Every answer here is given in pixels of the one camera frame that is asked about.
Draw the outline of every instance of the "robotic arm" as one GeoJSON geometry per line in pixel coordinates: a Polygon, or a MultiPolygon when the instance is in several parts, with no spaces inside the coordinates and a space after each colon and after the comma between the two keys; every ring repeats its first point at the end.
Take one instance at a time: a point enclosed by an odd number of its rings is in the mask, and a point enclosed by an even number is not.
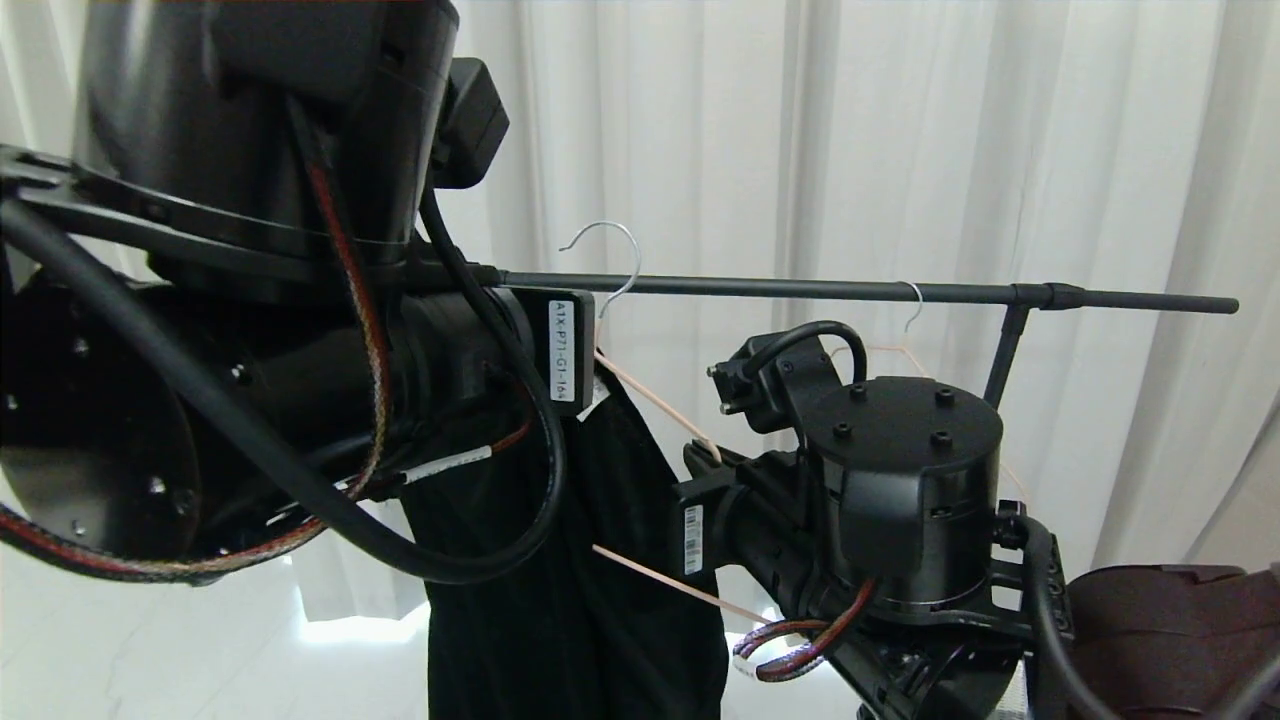
{"type": "MultiPolygon", "coordinates": [[[[73,156],[0,147],[4,243],[41,265],[27,282],[3,273],[0,460],[29,519],[0,510],[0,539],[92,577],[193,584],[325,527],[436,583],[493,578],[539,548],[564,487],[558,418],[591,395],[588,291],[616,284],[503,273],[453,246],[435,188],[479,182],[508,124],[483,63],[451,60],[456,29],[448,0],[91,5],[73,156]],[[70,234],[142,249],[168,282],[125,281],[70,234]],[[428,551],[356,507],[439,466],[429,460],[456,448],[438,430],[461,415],[498,428],[468,447],[498,452],[538,425],[547,452],[531,525],[476,559],[428,551]]],[[[910,292],[833,284],[849,299],[910,292]]],[[[984,717],[1030,653],[1073,705],[1115,717],[1068,659],[1052,536],[996,496],[996,406],[1030,309],[1236,304],[1064,284],[927,292],[1009,307],[984,397],[868,380],[838,323],[750,338],[709,369],[722,410],[760,433],[792,429],[799,450],[714,466],[686,448],[671,568],[748,568],[814,635],[800,660],[826,657],[865,715],[984,717]],[[828,333],[852,350],[849,386],[817,340],[828,333]],[[993,543],[1023,562],[993,560],[993,543]],[[1023,591],[1021,609],[996,606],[995,587],[1023,591]]],[[[1276,673],[1265,666],[1239,707],[1276,673]]]]}

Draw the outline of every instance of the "brown leather object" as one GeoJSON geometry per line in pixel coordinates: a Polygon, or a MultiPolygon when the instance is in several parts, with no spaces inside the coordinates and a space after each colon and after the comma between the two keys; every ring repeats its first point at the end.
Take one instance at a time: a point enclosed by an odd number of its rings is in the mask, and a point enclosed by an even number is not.
{"type": "MultiPolygon", "coordinates": [[[[1280,564],[1103,568],[1068,593],[1071,657],[1125,717],[1198,717],[1280,643],[1280,564]]],[[[1280,693],[1254,717],[1280,716],[1280,693]]]]}

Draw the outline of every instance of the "clothes hanger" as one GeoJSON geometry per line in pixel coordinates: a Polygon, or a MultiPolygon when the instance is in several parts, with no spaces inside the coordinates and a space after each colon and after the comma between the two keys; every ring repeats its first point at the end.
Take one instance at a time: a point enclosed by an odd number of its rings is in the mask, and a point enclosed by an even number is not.
{"type": "MultiPolygon", "coordinates": [[[[905,355],[906,359],[911,361],[911,365],[915,365],[915,372],[919,373],[922,378],[932,378],[933,373],[925,370],[924,364],[920,363],[920,360],[915,356],[915,354],[911,352],[911,348],[906,346],[906,337],[908,333],[911,332],[911,323],[914,323],[915,319],[920,316],[920,313],[924,311],[924,293],[920,292],[920,286],[915,283],[906,281],[899,281],[899,282],[910,286],[910,288],[915,291],[915,313],[913,313],[911,316],[906,320],[906,324],[902,325],[902,340],[900,340],[897,345],[869,345],[867,346],[867,350],[879,350],[883,352],[897,352],[900,355],[905,355]]],[[[835,360],[836,355],[838,355],[840,351],[842,350],[847,351],[849,347],[842,345],[832,350],[829,352],[831,357],[835,360]]],[[[1023,503],[1030,505],[1030,493],[1027,492],[1027,486],[1023,484],[1023,480],[1021,478],[1018,477],[1018,473],[1014,473],[1014,470],[1009,465],[1005,465],[1004,461],[1000,462],[1000,470],[1006,475],[1009,475],[1009,479],[1014,480],[1014,484],[1018,486],[1018,493],[1023,497],[1023,503]]]]}
{"type": "Polygon", "coordinates": [[[631,269],[631,277],[627,278],[627,282],[623,283],[622,287],[620,287],[618,290],[613,291],[604,300],[604,302],[600,304],[600,311],[596,314],[596,319],[595,319],[595,338],[594,338],[594,343],[595,343],[595,361],[599,363],[600,365],[604,365],[605,368],[608,368],[614,375],[617,375],[617,378],[620,380],[622,380],[623,383],[626,383],[627,386],[630,386],[632,389],[635,389],[636,392],[639,392],[640,395],[643,395],[645,398],[649,400],[649,402],[653,402],[654,405],[657,405],[658,409],[662,410],[663,413],[666,413],[667,415],[669,415],[672,420],[676,420],[677,423],[680,423],[680,425],[682,428],[685,428],[686,430],[689,430],[694,436],[694,439],[696,442],[699,442],[703,447],[707,448],[707,452],[710,454],[712,460],[717,465],[723,464],[724,460],[723,460],[723,457],[721,457],[719,446],[717,446],[712,441],[712,438],[707,436],[707,433],[704,433],[689,418],[685,418],[682,414],[680,414],[680,411],[676,410],[675,407],[672,407],[667,401],[664,401],[663,398],[658,397],[658,395],[654,393],[648,387],[645,387],[644,383],[641,383],[636,378],[631,377],[630,373],[627,373],[626,370],[623,370],[622,368],[620,368],[617,365],[617,363],[609,360],[608,357],[604,356],[603,352],[600,352],[600,329],[604,327],[604,316],[605,316],[605,314],[609,310],[609,304],[612,304],[614,300],[617,300],[617,299],[622,297],[623,295],[626,295],[627,291],[631,290],[631,287],[635,284],[636,278],[640,277],[640,268],[641,268],[641,263],[644,260],[644,255],[640,251],[640,243],[636,241],[636,237],[634,234],[631,234],[631,231],[627,229],[627,227],[623,225],[622,223],[616,223],[613,220],[594,220],[591,223],[588,223],[588,224],[582,225],[582,228],[580,231],[577,231],[577,234],[573,236],[573,240],[570,241],[570,243],[566,245],[564,247],[561,247],[559,251],[564,252],[567,250],[572,250],[573,246],[577,245],[577,241],[581,240],[582,236],[586,234],[588,231],[590,231],[591,228],[596,228],[596,227],[614,228],[618,232],[621,232],[622,234],[627,236],[627,240],[631,241],[631,252],[632,252],[632,256],[635,259],[635,263],[634,263],[634,266],[631,269]]]}

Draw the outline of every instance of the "white label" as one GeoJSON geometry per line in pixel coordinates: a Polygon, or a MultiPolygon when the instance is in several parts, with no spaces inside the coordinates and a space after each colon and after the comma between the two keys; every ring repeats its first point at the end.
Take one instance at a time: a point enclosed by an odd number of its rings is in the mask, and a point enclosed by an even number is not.
{"type": "Polygon", "coordinates": [[[548,379],[550,382],[552,400],[556,402],[573,402],[577,398],[577,373],[575,372],[577,361],[573,357],[573,304],[567,300],[552,300],[547,305],[547,315],[548,346],[550,347],[548,379]]]}
{"type": "Polygon", "coordinates": [[[577,414],[577,421],[581,423],[586,420],[586,418],[591,414],[591,411],[595,410],[595,407],[599,404],[604,402],[604,398],[608,396],[609,396],[609,387],[604,384],[604,380],[600,379],[600,375],[594,375],[591,378],[591,404],[586,406],[586,410],[582,410],[581,413],[577,414]]]}
{"type": "Polygon", "coordinates": [[[685,574],[703,569],[703,506],[685,509],[685,574]]]}
{"type": "Polygon", "coordinates": [[[493,457],[493,447],[484,446],[475,450],[468,450],[466,452],[460,452],[457,455],[449,455],[448,457],[440,457],[439,460],[431,460],[429,462],[422,462],[416,468],[410,468],[404,470],[404,482],[412,483],[421,480],[422,478],[429,478],[431,475],[438,475],[458,465],[468,465],[471,462],[479,462],[480,460],[486,460],[493,457]]]}

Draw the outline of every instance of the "black metal rod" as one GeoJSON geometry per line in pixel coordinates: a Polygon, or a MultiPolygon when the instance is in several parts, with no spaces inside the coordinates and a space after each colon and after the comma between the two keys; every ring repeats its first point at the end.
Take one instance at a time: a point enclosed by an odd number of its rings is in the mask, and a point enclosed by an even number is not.
{"type": "Polygon", "coordinates": [[[1027,329],[1027,318],[1030,316],[1030,307],[1025,305],[1010,305],[1005,311],[1005,324],[1000,328],[1000,343],[996,345],[996,357],[991,361],[991,372],[987,374],[987,389],[982,398],[992,407],[1000,407],[1000,398],[1005,396],[1005,386],[1009,383],[1009,372],[1014,368],[1014,354],[1018,352],[1018,341],[1027,329]]]}
{"type": "MultiPolygon", "coordinates": [[[[558,287],[613,292],[627,275],[593,275],[567,273],[500,273],[503,284],[558,287]]],[[[925,302],[959,302],[969,305],[1023,305],[1044,307],[1053,300],[1048,284],[955,284],[918,283],[925,302]]],[[[634,293],[703,295],[728,297],[804,297],[813,300],[870,300],[883,302],[915,302],[915,290],[905,282],[787,281],[765,278],[696,278],[680,275],[640,275],[634,293]]],[[[1239,301],[1230,297],[1196,295],[1162,295],[1148,292],[1111,292],[1083,290],[1074,295],[1073,306],[1128,307],[1134,310],[1172,310],[1181,313],[1231,314],[1239,301]]]]}

